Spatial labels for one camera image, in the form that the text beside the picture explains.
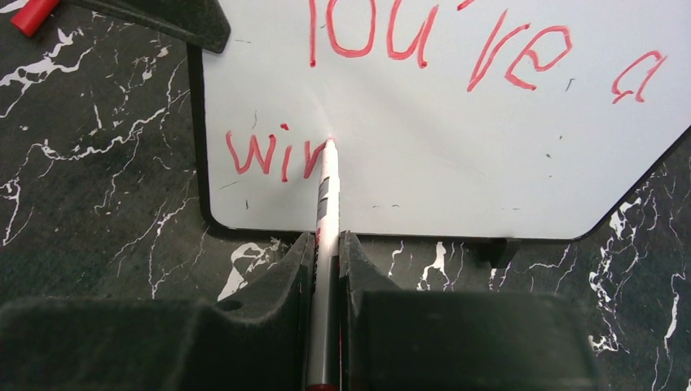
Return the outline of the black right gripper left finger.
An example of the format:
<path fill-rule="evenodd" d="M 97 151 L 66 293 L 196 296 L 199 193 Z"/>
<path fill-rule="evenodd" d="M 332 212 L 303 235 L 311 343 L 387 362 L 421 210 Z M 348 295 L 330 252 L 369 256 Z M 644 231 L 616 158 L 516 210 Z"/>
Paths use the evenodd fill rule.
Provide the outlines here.
<path fill-rule="evenodd" d="M 298 390 L 305 364 L 303 233 L 273 267 L 206 300 L 21 299 L 1 308 L 4 390 Z"/>

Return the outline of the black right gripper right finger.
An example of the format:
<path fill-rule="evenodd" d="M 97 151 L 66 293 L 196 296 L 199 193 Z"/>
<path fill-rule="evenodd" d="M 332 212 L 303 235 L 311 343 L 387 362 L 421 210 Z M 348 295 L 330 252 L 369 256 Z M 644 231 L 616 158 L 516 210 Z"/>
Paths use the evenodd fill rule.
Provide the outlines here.
<path fill-rule="evenodd" d="M 599 390 L 570 305 L 534 293 L 400 288 L 340 239 L 346 390 Z"/>

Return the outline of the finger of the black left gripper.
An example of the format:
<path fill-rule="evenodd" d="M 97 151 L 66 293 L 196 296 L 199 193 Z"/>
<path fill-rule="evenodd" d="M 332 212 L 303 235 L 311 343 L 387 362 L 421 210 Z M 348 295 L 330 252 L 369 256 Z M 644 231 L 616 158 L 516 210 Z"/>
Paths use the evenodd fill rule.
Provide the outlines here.
<path fill-rule="evenodd" d="M 141 24 L 216 54 L 223 53 L 231 34 L 218 0 L 72 0 L 71 3 Z"/>

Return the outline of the white marker red cap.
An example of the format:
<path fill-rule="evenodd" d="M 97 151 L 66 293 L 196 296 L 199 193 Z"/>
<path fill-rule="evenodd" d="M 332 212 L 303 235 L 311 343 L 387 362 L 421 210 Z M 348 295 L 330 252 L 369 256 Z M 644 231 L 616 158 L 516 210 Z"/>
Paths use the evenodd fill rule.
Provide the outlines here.
<path fill-rule="evenodd" d="M 306 390 L 338 390 L 340 385 L 340 315 L 337 303 L 340 188 L 338 152 L 335 140 L 330 138 L 324 144 L 319 180 Z"/>

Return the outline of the white board black frame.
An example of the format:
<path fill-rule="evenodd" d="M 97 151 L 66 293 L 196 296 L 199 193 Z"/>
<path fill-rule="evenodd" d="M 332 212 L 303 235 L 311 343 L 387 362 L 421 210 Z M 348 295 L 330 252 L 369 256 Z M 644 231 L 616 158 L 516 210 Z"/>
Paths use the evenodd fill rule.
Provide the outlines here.
<path fill-rule="evenodd" d="M 223 1 L 201 56 L 205 207 L 315 227 L 324 142 L 341 227 L 576 239 L 690 125 L 687 1 Z"/>

